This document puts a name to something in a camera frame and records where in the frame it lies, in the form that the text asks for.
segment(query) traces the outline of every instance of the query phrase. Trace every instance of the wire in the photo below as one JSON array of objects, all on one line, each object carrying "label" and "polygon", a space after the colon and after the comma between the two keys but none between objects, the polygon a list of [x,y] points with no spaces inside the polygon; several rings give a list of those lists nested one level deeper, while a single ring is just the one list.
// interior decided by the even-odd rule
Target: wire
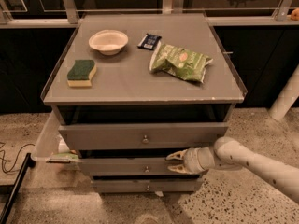
[{"label": "wire", "polygon": [[10,162],[9,160],[6,160],[5,159],[5,156],[6,156],[6,152],[4,150],[0,150],[0,153],[3,153],[2,157],[0,157],[0,160],[2,160],[2,163],[1,163],[1,168],[2,168],[2,171],[3,173],[5,173],[6,175],[8,175],[9,173],[13,173],[13,172],[18,172],[20,169],[17,169],[17,170],[13,170],[14,167],[16,166],[16,163],[17,163],[17,160],[19,158],[19,155],[21,153],[21,151],[27,147],[27,146],[34,146],[34,144],[27,144],[27,145],[24,145],[23,147],[21,147],[18,151],[18,154],[17,154],[17,157],[12,165],[12,167],[10,169],[7,170],[6,168],[6,165],[7,165],[7,162]]}]

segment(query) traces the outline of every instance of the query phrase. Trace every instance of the white bowl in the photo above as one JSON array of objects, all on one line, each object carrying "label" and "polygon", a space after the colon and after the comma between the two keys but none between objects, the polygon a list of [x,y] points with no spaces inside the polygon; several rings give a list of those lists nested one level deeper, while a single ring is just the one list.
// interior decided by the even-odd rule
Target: white bowl
[{"label": "white bowl", "polygon": [[97,49],[108,56],[119,53],[127,43],[128,36],[115,30],[103,30],[93,35],[89,40],[92,49]]}]

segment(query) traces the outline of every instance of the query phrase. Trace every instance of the white cylinder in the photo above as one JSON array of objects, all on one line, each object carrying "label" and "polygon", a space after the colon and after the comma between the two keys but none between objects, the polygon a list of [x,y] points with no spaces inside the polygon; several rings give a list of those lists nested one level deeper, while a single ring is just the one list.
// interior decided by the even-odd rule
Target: white cylinder
[{"label": "white cylinder", "polygon": [[286,86],[279,94],[272,107],[269,109],[270,116],[275,120],[281,120],[292,104],[299,96],[299,65],[293,72]]}]

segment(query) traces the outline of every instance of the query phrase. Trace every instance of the gray tabletop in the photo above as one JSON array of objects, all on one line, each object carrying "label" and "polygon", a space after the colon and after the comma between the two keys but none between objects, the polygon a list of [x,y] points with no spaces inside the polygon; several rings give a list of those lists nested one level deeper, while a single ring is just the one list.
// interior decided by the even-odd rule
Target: gray tabletop
[{"label": "gray tabletop", "polygon": [[[89,47],[101,30],[126,33],[129,42],[115,56]],[[162,42],[204,53],[213,58],[204,84],[194,84],[164,72],[151,74],[153,51],[137,44],[146,33]],[[93,59],[97,72],[91,88],[70,88],[66,75],[75,60]],[[231,70],[202,14],[87,15],[44,98],[46,105],[123,105],[240,103],[244,100]]]}]

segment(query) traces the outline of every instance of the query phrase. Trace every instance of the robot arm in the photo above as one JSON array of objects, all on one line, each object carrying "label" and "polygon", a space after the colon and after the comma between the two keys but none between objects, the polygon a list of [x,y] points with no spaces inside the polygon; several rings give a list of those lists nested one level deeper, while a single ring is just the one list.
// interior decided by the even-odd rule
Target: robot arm
[{"label": "robot arm", "polygon": [[199,174],[211,168],[245,167],[299,203],[299,169],[254,153],[233,138],[222,137],[211,147],[189,148],[166,159],[182,161],[169,169],[185,174]]}]

